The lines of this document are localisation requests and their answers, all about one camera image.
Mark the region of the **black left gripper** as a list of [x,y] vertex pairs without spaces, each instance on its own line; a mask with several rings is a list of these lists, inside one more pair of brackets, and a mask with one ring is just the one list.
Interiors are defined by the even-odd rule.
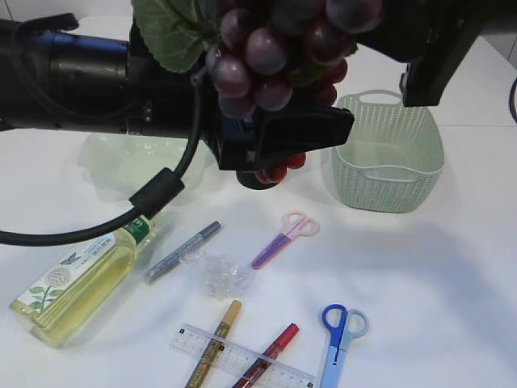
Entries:
[[[128,46],[128,80],[145,97],[150,113],[128,126],[147,137],[186,138],[195,121],[195,87],[191,80],[206,65],[203,51],[184,73],[166,70],[147,48],[136,22]],[[263,115],[244,120],[225,116],[208,75],[200,81],[200,140],[222,170],[258,170],[263,167]]]

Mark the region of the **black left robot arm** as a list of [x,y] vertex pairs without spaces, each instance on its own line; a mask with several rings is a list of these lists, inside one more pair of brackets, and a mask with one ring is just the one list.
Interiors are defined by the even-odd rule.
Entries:
[[209,80],[172,73],[133,27],[128,40],[1,22],[1,127],[200,138],[227,171],[257,171],[285,158],[344,144],[354,123],[298,91],[280,111],[224,116]]

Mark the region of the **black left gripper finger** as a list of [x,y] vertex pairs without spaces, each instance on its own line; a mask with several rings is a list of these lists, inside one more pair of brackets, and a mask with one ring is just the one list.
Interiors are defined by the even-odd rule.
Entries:
[[297,154],[346,143],[354,115],[328,106],[289,106],[277,112],[259,110],[254,115],[258,148],[254,169],[270,167]]

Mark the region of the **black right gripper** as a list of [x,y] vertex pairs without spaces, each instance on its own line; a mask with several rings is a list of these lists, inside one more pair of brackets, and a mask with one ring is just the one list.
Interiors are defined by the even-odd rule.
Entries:
[[404,106],[436,106],[481,30],[482,6],[482,1],[384,1],[378,25],[357,40],[406,64],[399,81]]

